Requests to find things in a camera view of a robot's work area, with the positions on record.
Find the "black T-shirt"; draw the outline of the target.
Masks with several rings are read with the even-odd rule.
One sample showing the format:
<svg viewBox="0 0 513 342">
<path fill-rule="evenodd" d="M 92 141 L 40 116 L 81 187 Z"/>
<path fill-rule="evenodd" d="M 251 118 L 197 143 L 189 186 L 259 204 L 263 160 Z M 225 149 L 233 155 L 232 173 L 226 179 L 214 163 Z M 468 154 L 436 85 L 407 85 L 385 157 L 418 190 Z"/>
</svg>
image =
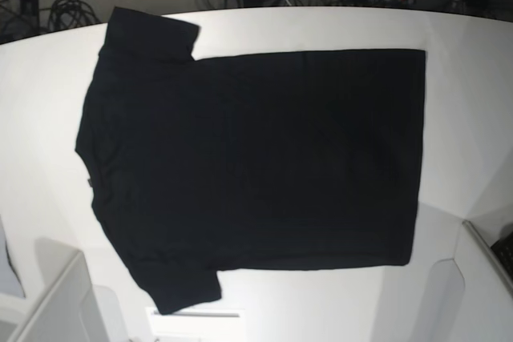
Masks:
<svg viewBox="0 0 513 342">
<path fill-rule="evenodd" d="M 75 150 L 92 209 L 160 313 L 235 269 L 410 262 L 426 52 L 196 60 L 197 25 L 117 8 Z"/>
</svg>

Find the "black keyboard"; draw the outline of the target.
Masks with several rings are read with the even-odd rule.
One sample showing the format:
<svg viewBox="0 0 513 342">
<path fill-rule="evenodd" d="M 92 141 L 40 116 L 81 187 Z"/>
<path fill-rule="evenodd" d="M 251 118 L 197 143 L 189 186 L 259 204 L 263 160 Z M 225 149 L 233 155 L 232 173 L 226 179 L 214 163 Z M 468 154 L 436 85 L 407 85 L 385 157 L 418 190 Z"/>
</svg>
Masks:
<svg viewBox="0 0 513 342">
<path fill-rule="evenodd" d="M 507 274 L 513 276 L 513 233 L 498 240 L 491 247 Z"/>
</svg>

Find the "grey cloth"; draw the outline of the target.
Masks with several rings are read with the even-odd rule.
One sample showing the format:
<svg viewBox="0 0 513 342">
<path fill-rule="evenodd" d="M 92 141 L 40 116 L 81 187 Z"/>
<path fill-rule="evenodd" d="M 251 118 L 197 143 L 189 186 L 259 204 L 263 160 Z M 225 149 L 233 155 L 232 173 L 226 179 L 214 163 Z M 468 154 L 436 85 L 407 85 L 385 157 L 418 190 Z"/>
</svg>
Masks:
<svg viewBox="0 0 513 342">
<path fill-rule="evenodd" d="M 24 298 L 25 292 L 12 263 L 8 252 L 6 234 L 3 225 L 0 227 L 0 282 L 1 293 Z"/>
</svg>

